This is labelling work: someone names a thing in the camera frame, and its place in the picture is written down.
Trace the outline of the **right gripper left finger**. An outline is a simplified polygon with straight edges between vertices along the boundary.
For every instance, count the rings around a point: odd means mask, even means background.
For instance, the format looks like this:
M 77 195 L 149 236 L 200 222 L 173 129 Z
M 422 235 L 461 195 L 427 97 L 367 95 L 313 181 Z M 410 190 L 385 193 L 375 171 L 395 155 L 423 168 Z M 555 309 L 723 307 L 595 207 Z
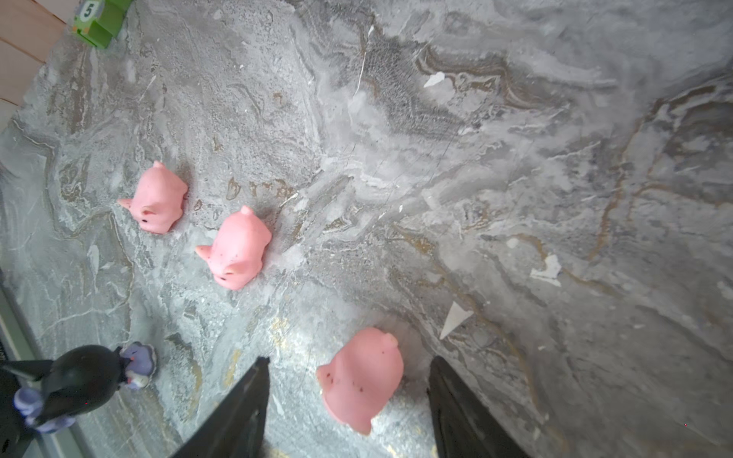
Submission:
M 269 399 L 269 358 L 256 362 L 173 457 L 259 457 Z

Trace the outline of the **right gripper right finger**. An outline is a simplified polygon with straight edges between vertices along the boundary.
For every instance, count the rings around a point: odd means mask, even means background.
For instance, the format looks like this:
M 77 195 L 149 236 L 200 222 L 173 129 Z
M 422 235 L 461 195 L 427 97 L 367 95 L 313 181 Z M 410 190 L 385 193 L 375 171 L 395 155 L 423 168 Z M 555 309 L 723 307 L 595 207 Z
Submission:
M 427 395 L 440 458 L 529 457 L 441 356 L 431 361 Z

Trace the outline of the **green frog block toy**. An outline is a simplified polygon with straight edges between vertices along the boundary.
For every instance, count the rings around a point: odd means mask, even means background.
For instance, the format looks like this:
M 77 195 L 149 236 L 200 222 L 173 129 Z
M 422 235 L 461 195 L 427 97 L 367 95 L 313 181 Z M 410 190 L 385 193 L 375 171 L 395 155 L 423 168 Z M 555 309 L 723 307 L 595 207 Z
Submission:
M 132 0 L 85 0 L 74 14 L 73 36 L 92 47 L 107 49 L 122 28 Z

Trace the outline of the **pink pig toy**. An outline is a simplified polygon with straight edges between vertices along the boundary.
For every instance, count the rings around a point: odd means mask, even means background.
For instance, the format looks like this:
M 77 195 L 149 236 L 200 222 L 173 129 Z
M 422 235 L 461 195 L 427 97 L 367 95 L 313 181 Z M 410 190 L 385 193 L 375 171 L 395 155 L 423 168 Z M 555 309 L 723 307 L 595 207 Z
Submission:
M 225 219 L 212 245 L 199 245 L 195 251 L 219 285 L 237 291 L 261 272 L 271 240 L 270 230 L 245 205 Z
M 368 436 L 376 417 L 399 387 L 404 361 L 398 340 L 375 327 L 358 332 L 316 369 L 322 399 L 339 423 Z
M 142 230 L 165 234 L 183 215 L 188 185 L 160 161 L 145 171 L 133 198 L 116 202 L 127 209 Z

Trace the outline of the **black purple figure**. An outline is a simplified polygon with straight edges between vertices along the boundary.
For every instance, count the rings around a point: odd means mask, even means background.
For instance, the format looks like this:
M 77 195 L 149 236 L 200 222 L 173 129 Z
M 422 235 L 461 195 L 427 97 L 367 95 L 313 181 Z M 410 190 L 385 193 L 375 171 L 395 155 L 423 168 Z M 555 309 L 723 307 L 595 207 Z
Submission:
M 27 427 L 55 433 L 76 423 L 76 417 L 105 405 L 122 387 L 144 389 L 158 365 L 152 345 L 133 342 L 110 349 L 82 345 L 55 360 L 4 361 L 1 369 L 31 382 L 21 387 L 13 406 Z

